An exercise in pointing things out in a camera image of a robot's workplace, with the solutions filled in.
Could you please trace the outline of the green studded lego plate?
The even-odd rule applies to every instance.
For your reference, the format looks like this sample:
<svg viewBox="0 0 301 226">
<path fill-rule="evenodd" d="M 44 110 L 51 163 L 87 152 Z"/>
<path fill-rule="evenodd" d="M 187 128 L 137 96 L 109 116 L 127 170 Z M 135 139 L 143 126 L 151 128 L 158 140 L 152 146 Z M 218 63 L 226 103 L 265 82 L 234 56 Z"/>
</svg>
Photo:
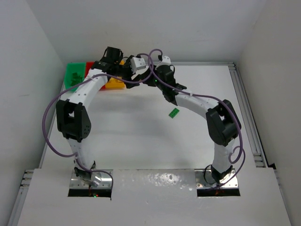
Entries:
<svg viewBox="0 0 301 226">
<path fill-rule="evenodd" d="M 179 113 L 179 111 L 180 110 L 178 108 L 174 108 L 168 116 L 173 119 Z"/>
</svg>

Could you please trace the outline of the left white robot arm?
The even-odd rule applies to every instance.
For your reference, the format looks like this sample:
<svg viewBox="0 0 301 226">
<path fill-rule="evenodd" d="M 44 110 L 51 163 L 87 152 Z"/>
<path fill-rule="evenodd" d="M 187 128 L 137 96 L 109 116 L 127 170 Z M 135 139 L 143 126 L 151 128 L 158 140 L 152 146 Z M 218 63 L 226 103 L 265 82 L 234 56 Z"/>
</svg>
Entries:
<svg viewBox="0 0 301 226">
<path fill-rule="evenodd" d="M 95 61 L 76 91 L 66 100 L 56 103 L 56 118 L 58 130 L 68 141 L 72 153 L 75 155 L 75 174 L 83 180 L 92 179 L 92 170 L 95 161 L 91 151 L 84 147 L 89 133 L 91 121 L 88 115 L 88 107 L 97 92 L 115 77 L 129 81 L 129 85 L 137 85 L 138 81 L 132 76 L 146 67 L 145 60 L 140 55 L 129 56 L 124 64 L 121 64 L 123 52 L 118 48 L 108 47 L 103 57 Z"/>
</svg>

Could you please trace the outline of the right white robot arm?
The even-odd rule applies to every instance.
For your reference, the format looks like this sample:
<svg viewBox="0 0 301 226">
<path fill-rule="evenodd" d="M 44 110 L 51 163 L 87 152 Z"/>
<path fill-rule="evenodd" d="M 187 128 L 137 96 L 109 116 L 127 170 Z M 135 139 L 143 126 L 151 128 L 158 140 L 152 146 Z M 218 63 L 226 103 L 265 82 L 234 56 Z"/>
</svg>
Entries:
<svg viewBox="0 0 301 226">
<path fill-rule="evenodd" d="M 174 73 L 175 69 L 170 65 L 161 65 L 154 69 L 154 73 L 147 69 L 138 77 L 144 84 L 160 89 L 166 101 L 193 111 L 206 120 L 209 136 L 214 142 L 211 175 L 219 184 L 233 168 L 229 156 L 241 130 L 239 119 L 229 100 L 198 97 L 186 86 L 177 83 Z"/>
</svg>

